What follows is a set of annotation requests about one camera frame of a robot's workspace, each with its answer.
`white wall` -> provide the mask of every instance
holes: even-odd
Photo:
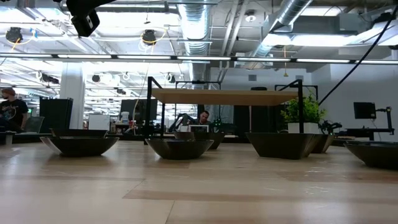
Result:
[[[219,69],[211,68],[211,81],[217,81]],[[284,77],[285,70],[280,69],[275,71],[273,69],[260,69],[260,70],[246,70],[244,68],[230,68],[228,69],[225,78],[221,84],[222,90],[250,90],[252,87],[264,86],[269,91],[274,90],[276,84],[287,85],[296,80],[296,75],[303,75],[304,84],[311,85],[311,73],[307,73],[306,69],[287,69],[288,77]],[[257,75],[256,82],[250,82],[248,75]],[[303,90],[304,94],[309,94],[307,89]],[[206,110],[210,112],[210,120],[218,117],[218,105],[206,106]],[[224,123],[233,123],[233,106],[222,105],[221,117]]]
[[[354,65],[325,65],[312,73],[322,99]],[[325,119],[339,122],[344,128],[374,128],[370,119],[354,118],[354,102],[373,102],[376,109],[392,107],[392,127],[398,127],[398,67],[395,65],[360,65],[321,105],[328,111]],[[375,124],[387,128],[387,116],[377,112]],[[381,133],[382,141],[398,141],[398,134]]]

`green plant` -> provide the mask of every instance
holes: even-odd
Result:
[[[319,104],[313,99],[313,96],[303,97],[303,112],[305,123],[319,123],[326,115],[326,110],[319,110]],[[280,114],[284,117],[286,123],[299,122],[299,101],[297,99],[290,100],[286,109]]]

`black camera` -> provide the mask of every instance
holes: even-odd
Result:
[[[73,16],[72,23],[80,37],[89,37],[99,26],[100,19],[95,8],[113,1],[115,0],[67,0],[67,7]]]

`monitor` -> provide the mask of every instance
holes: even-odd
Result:
[[[132,118],[132,111],[137,103],[137,100],[122,100],[120,114],[124,111],[129,112],[129,119]],[[146,105],[147,100],[139,100],[136,106],[135,117],[136,121],[144,121],[146,119]],[[157,116],[157,100],[150,100],[150,120],[156,120]]]
[[[355,119],[376,119],[376,105],[374,103],[354,103]]]
[[[189,132],[204,132],[207,133],[209,132],[209,126],[208,125],[201,125],[201,124],[193,124],[188,126],[188,131]]]

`potted plant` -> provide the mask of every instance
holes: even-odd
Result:
[[[281,115],[284,117],[289,133],[299,133],[299,101],[290,100]],[[326,110],[319,110],[319,104],[313,96],[303,97],[304,133],[319,134],[318,123],[326,115]]]

